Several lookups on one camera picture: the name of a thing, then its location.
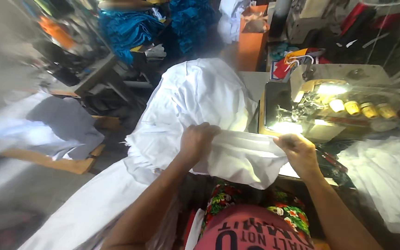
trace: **fabric pile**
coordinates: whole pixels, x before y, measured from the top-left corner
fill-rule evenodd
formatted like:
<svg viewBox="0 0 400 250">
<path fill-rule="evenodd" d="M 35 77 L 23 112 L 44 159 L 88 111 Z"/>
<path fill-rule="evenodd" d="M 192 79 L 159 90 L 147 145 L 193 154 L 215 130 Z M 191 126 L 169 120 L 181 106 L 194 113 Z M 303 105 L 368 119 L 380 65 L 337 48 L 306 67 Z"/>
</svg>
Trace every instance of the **fabric pile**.
<svg viewBox="0 0 400 250">
<path fill-rule="evenodd" d="M 84 160 L 104 139 L 95 119 L 73 98 L 39 92 L 0 111 L 0 151 L 16 147 Z"/>
<path fill-rule="evenodd" d="M 126 137 L 128 161 L 135 168 L 165 169 L 180 150 L 183 130 L 209 122 L 234 132 L 217 136 L 208 160 L 191 172 L 265 189 L 287 159 L 270 137 L 243 132 L 255 108 L 245 85 L 222 60 L 175 65 L 163 74 L 135 131 Z"/>
<path fill-rule="evenodd" d="M 208 28 L 217 22 L 208 0 L 173 0 L 170 2 L 171 26 L 183 55 L 189 55 L 206 43 Z"/>
<path fill-rule="evenodd" d="M 19 250 L 92 250 L 100 246 L 121 212 L 157 178 L 180 149 L 187 126 L 209 122 L 222 134 L 210 157 L 194 171 L 266 188 L 286 162 L 270 137 L 243 132 L 256 102 L 236 73 L 219 59 L 172 66 L 147 103 L 135 131 L 127 137 L 128 157 L 114 163 L 78 190 Z M 147 244 L 170 249 L 178 214 L 175 202 Z"/>
<path fill-rule="evenodd" d="M 400 233 L 400 135 L 357 142 L 338 157 L 390 232 Z"/>
<path fill-rule="evenodd" d="M 217 31 L 223 42 L 231 44 L 233 41 L 239 41 L 240 16 L 250 2 L 250 0 L 222 0 L 220 2 L 219 11 L 222 16 Z"/>
<path fill-rule="evenodd" d="M 131 48 L 151 42 L 164 29 L 155 17 L 143 12 L 100 11 L 100 29 L 115 54 L 132 64 Z"/>
</svg>

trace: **person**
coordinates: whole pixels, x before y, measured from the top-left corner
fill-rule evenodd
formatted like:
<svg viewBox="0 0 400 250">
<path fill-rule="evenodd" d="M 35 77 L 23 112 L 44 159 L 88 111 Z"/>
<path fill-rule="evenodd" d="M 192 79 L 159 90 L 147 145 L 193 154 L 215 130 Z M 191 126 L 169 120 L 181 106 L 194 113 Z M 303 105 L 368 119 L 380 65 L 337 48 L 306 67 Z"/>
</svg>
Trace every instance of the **person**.
<svg viewBox="0 0 400 250">
<path fill-rule="evenodd" d="M 209 153 L 211 142 L 218 133 L 220 128 L 207 122 L 192 125 L 183 132 L 180 152 L 125 210 L 104 241 L 103 250 L 145 249 L 145 243 L 159 229 L 181 181 Z M 285 151 L 291 166 L 307 186 L 330 248 L 382 249 L 325 181 L 319 170 L 314 144 L 300 134 L 285 134 L 273 140 Z M 230 193 L 236 191 L 226 183 L 217 187 Z M 232 199 L 232 194 L 228 197 L 228 194 L 223 193 L 215 201 L 228 202 Z M 277 203 L 274 209 L 228 203 L 226 208 L 207 221 L 195 249 L 314 249 L 309 235 L 303 233 L 308 229 L 308 220 L 300 209 L 300 201 L 296 198 L 294 200 L 297 206 L 282 206 Z"/>
</svg>

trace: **orange fabric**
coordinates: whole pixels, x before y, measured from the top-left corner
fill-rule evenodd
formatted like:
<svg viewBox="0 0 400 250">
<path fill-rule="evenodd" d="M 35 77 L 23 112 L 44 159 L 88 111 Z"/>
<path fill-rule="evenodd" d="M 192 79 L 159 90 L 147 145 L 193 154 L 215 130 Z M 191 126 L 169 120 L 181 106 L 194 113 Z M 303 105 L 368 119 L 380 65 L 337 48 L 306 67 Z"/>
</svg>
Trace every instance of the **orange fabric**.
<svg viewBox="0 0 400 250">
<path fill-rule="evenodd" d="M 308 50 L 307 48 L 304 48 L 304 49 L 301 49 L 301 50 L 298 50 L 298 51 L 294 51 L 294 52 L 290 52 L 290 53 L 286 54 L 284 63 L 287 64 L 287 62 L 294 61 L 294 58 L 290 59 L 292 57 L 306 55 L 307 50 Z"/>
<path fill-rule="evenodd" d="M 47 34 L 55 38 L 55 40 L 57 40 L 64 48 L 70 49 L 75 44 L 72 37 L 70 37 L 66 31 L 49 18 L 42 16 L 38 23 Z"/>
</svg>

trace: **white cloth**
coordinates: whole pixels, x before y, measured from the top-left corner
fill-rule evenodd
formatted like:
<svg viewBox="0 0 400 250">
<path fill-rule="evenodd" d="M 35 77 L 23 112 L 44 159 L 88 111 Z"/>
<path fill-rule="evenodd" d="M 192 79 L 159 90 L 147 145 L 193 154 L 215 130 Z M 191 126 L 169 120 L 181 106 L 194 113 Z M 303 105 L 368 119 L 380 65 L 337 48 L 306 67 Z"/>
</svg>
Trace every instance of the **white cloth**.
<svg viewBox="0 0 400 250">
<path fill-rule="evenodd" d="M 186 246 L 184 247 L 184 250 L 194 250 L 194 247 L 196 247 L 201 232 L 203 218 L 204 210 L 199 208 L 194 217 L 194 220 L 192 221 L 191 230 L 189 231 L 189 234 L 187 236 Z"/>
<path fill-rule="evenodd" d="M 219 59 L 199 59 L 171 67 L 163 74 L 135 131 L 127 137 L 129 156 L 86 183 L 19 250 L 99 247 L 119 214 L 173 160 L 180 149 L 181 134 L 191 124 L 210 122 L 236 131 L 224 131 L 214 139 L 211 163 L 199 165 L 206 167 L 205 173 L 227 175 L 231 181 L 257 188 L 267 186 L 276 178 L 285 157 L 269 137 L 242 132 L 255 107 L 239 77 Z M 161 234 L 148 242 L 148 249 L 170 248 L 175 214 L 176 208 L 167 213 L 168 224 L 162 225 Z"/>
<path fill-rule="evenodd" d="M 19 250 L 90 250 L 99 247 L 120 213 L 158 176 L 148 169 L 137 171 L 148 176 L 150 182 L 136 181 L 124 160 L 112 164 L 72 195 Z M 172 247 L 179 208 L 177 201 L 171 204 L 163 220 L 164 226 L 147 243 L 147 249 Z"/>
<path fill-rule="evenodd" d="M 287 162 L 285 153 L 270 136 L 222 131 L 212 141 L 208 173 L 257 189 L 266 189 Z"/>
<path fill-rule="evenodd" d="M 104 139 L 95 119 L 73 98 L 39 92 L 0 111 L 0 150 L 24 148 L 82 160 Z"/>
<path fill-rule="evenodd" d="M 222 0 L 219 11 L 222 16 L 217 25 L 217 31 L 223 42 L 231 44 L 239 41 L 240 16 L 249 6 L 250 0 Z"/>
<path fill-rule="evenodd" d="M 338 154 L 359 192 L 377 208 L 387 228 L 400 233 L 400 135 L 366 140 Z"/>
<path fill-rule="evenodd" d="M 165 169 L 180 151 L 183 130 L 209 122 L 223 130 L 244 131 L 256 102 L 220 59 L 198 59 L 163 74 L 134 132 L 126 137 L 136 168 Z M 286 156 L 264 135 L 223 133 L 212 153 L 192 173 L 210 174 L 258 189 L 274 182 Z"/>
</svg>

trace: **cardboard box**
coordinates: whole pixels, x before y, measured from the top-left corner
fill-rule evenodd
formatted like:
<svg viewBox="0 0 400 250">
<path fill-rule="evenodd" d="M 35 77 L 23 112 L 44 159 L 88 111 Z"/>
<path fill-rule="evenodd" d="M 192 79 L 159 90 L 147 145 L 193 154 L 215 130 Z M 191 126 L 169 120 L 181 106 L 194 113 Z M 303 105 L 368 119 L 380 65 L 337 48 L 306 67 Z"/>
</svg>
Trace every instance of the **cardboard box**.
<svg viewBox="0 0 400 250">
<path fill-rule="evenodd" d="M 251 13 L 265 13 L 268 5 L 249 6 L 242 15 L 247 16 Z M 268 39 L 268 30 L 264 33 L 242 32 L 246 21 L 240 19 L 239 46 L 237 51 L 237 70 L 238 71 L 256 71 L 259 61 L 262 58 Z"/>
</svg>

